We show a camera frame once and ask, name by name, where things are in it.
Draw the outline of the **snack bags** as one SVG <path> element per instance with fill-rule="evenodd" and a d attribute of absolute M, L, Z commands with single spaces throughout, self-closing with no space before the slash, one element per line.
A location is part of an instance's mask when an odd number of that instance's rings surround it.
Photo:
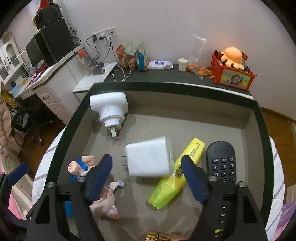
<path fill-rule="evenodd" d="M 119 65 L 131 71 L 147 71 L 149 58 L 143 41 L 122 43 L 116 48 Z"/>

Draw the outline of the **white glass cabinet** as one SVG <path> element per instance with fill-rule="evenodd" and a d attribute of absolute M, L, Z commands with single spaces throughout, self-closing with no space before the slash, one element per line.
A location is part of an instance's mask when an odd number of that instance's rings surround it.
<path fill-rule="evenodd" d="M 1 82 L 7 84 L 24 61 L 13 38 L 1 47 Z"/>

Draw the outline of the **white square power adapter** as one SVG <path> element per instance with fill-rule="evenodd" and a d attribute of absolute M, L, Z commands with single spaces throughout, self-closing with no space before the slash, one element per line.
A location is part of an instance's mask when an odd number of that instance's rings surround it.
<path fill-rule="evenodd" d="M 128 144 L 123 156 L 130 176 L 167 177 L 174 171 L 171 141 L 165 136 Z"/>

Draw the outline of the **red toy crate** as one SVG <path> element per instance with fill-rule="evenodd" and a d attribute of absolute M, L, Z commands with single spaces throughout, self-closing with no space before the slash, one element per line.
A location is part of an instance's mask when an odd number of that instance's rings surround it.
<path fill-rule="evenodd" d="M 218 51 L 212 54 L 210 70 L 214 76 L 214 83 L 248 91 L 255 78 L 252 71 L 250 69 L 241 71 L 227 67 L 220 61 L 221 56 Z"/>

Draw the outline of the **black computer tower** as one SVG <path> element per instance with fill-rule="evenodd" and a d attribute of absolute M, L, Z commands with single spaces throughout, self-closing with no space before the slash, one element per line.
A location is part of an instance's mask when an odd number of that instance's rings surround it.
<path fill-rule="evenodd" d="M 63 19 L 40 29 L 34 39 L 48 66 L 56 64 L 75 49 L 73 38 Z"/>

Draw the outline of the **pink padded jacket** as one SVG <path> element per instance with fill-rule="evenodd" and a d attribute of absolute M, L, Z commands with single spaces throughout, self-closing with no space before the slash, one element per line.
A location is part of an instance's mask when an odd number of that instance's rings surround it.
<path fill-rule="evenodd" d="M 15 99 L 1 81 L 1 147 L 6 148 L 8 151 L 18 156 L 21 148 L 13 137 L 13 128 L 11 125 L 11 117 L 16 116 L 16 107 Z"/>

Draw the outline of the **black office chair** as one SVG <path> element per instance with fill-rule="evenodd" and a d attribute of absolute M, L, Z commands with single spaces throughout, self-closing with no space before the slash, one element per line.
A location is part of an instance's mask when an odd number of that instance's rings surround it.
<path fill-rule="evenodd" d="M 33 128 L 32 141 L 34 143 L 38 142 L 43 146 L 43 132 L 53 124 L 53 114 L 45 104 L 22 106 L 18 109 L 12 120 L 13 137 L 19 137 L 22 133 L 26 135 Z"/>

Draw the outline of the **yellow highlighter marker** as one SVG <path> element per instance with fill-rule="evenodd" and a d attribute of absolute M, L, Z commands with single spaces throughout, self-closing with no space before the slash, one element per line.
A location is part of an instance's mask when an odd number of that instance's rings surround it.
<path fill-rule="evenodd" d="M 196 165 L 201 160 L 204 148 L 204 142 L 197 138 L 193 138 L 175 161 L 175 169 L 171 176 L 162 178 L 158 185 L 156 185 L 147 200 L 148 203 L 156 209 L 161 209 L 167 205 L 180 192 L 186 183 L 186 179 L 181 168 L 182 157 L 188 155 Z"/>

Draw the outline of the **pink pig doll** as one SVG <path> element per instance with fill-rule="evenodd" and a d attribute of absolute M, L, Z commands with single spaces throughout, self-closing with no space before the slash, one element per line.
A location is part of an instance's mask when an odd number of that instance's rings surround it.
<path fill-rule="evenodd" d="M 98 161 L 95 156 L 86 155 L 82 156 L 81 160 L 85 168 L 82 168 L 78 162 L 71 161 L 68 165 L 68 172 L 76 179 L 82 177 L 86 179 L 84 196 L 92 215 L 94 217 L 107 216 L 118 220 L 119 214 L 115 206 L 114 191 L 123 188 L 125 184 L 121 180 L 106 184 L 112 169 L 112 157 L 105 154 Z"/>

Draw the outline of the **black TV remote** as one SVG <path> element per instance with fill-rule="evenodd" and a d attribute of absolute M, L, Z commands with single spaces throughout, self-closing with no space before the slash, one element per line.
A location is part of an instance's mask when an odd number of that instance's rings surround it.
<path fill-rule="evenodd" d="M 216 141 L 206 150 L 207 173 L 217 178 L 221 195 L 214 200 L 213 208 L 217 208 L 213 238 L 221 240 L 225 232 L 226 221 L 232 203 L 236 185 L 236 161 L 232 145 L 226 141 Z"/>

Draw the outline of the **white plug night light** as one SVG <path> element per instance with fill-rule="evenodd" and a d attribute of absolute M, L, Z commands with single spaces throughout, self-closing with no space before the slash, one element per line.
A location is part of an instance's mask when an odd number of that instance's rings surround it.
<path fill-rule="evenodd" d="M 92 111 L 99 114 L 100 122 L 111 132 L 114 140 L 118 139 L 117 131 L 128 113 L 128 101 L 124 92 L 109 92 L 90 96 Z"/>

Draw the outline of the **blue rectangular case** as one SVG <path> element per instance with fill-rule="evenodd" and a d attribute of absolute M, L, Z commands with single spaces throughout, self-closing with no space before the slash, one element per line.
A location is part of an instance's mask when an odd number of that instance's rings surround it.
<path fill-rule="evenodd" d="M 67 170 L 71 174 L 70 182 L 72 183 L 77 179 L 77 177 L 80 174 L 84 173 L 85 171 L 88 171 L 88 167 L 85 163 L 83 163 L 82 158 L 80 157 L 78 161 L 71 161 L 68 165 Z M 67 217 L 73 218 L 71 201 L 65 201 L 64 204 Z"/>

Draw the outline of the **pink black-rimmed storage box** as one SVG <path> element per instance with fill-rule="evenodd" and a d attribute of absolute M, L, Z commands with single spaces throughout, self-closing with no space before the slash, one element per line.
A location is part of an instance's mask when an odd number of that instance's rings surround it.
<path fill-rule="evenodd" d="M 164 175 L 182 180 L 178 157 L 197 158 L 217 141 L 235 151 L 238 181 L 246 182 L 264 222 L 274 187 L 273 155 L 256 101 L 193 85 L 161 82 L 102 83 L 91 87 L 57 145 L 47 182 L 69 184 L 68 166 L 82 156 L 112 157 L 108 182 L 125 186 L 114 194 L 118 219 L 95 218 L 105 240 L 144 240 L 149 231 L 189 235 L 201 215 L 188 185 L 161 193 L 165 205 L 148 201 Z"/>

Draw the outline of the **wet wipes pack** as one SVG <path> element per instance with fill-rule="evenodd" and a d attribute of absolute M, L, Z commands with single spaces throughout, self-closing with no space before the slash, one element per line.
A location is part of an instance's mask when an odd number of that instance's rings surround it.
<path fill-rule="evenodd" d="M 148 65 L 149 70 L 171 70 L 173 68 L 173 64 L 166 60 L 152 60 Z"/>

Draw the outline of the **wall power strip outlet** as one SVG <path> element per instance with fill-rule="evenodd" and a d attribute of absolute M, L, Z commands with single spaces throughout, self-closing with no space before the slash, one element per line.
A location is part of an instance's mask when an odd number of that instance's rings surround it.
<path fill-rule="evenodd" d="M 93 33 L 91 34 L 91 36 L 92 37 L 95 36 L 99 40 L 100 38 L 115 37 L 117 36 L 117 32 L 115 27 L 111 27 L 111 28 L 107 28 L 105 30 L 101 30 L 96 33 Z"/>

